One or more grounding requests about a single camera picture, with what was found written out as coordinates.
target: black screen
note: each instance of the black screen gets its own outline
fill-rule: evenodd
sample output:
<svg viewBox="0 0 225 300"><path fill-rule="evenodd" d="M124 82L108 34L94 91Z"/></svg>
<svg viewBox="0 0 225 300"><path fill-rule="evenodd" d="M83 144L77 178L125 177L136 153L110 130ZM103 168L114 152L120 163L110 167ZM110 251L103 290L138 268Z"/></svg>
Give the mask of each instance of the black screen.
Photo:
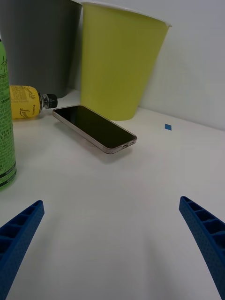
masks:
<svg viewBox="0 0 225 300"><path fill-rule="evenodd" d="M55 112L110 149L135 138L131 133L82 105L56 109Z"/></svg>

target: yellow cup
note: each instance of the yellow cup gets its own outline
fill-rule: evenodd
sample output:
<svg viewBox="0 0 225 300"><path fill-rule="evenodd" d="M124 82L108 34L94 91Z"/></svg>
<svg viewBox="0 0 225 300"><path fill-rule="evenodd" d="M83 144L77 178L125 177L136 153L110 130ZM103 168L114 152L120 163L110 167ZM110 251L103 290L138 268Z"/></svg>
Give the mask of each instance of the yellow cup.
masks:
<svg viewBox="0 0 225 300"><path fill-rule="evenodd" d="M82 5L81 103L111 120L131 119L170 25L104 3Z"/></svg>

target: cup rim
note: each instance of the cup rim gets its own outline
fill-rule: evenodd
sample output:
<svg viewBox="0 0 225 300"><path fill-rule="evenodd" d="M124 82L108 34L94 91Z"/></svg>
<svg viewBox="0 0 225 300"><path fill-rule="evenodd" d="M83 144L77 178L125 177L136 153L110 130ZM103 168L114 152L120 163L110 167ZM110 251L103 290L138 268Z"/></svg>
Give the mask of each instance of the cup rim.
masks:
<svg viewBox="0 0 225 300"><path fill-rule="evenodd" d="M135 14L139 14L139 15L144 15L146 17L149 17L149 18L152 18L152 19L155 19L155 20L158 20L158 21L161 21L163 23L165 23L167 25L167 27L172 27L172 25L166 21L163 21L163 20L160 20L160 19L157 19L151 15L147 15L147 14L144 14L142 13L141 11L138 11L138 10L133 10L133 9L129 9L127 7L122 7L122 6L119 6L119 5L114 5L114 4L108 4L108 3L103 3L103 2L100 2L100 1L82 1L81 4L94 4L94 5L99 5L99 6L103 6L103 7L106 7L106 8L114 8L114 9L119 9L119 10L124 10L124 11L128 11L130 13L135 13Z"/></svg>

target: green bottle label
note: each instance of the green bottle label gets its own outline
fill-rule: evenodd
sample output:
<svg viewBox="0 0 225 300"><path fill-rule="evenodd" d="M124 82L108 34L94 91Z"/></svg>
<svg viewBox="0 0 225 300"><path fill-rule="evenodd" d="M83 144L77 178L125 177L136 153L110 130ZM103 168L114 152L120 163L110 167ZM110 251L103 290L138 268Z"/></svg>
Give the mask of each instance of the green bottle label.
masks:
<svg viewBox="0 0 225 300"><path fill-rule="evenodd" d="M0 40L0 188L16 174L6 52Z"/></svg>

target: gray bin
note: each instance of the gray bin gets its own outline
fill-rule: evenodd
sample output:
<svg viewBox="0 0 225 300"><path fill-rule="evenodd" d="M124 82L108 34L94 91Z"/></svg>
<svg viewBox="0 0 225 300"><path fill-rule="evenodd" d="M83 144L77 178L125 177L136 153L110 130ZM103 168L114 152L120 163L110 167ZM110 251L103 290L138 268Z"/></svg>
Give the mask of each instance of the gray bin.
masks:
<svg viewBox="0 0 225 300"><path fill-rule="evenodd" d="M0 0L11 85L66 95L81 8L71 0Z"/></svg>

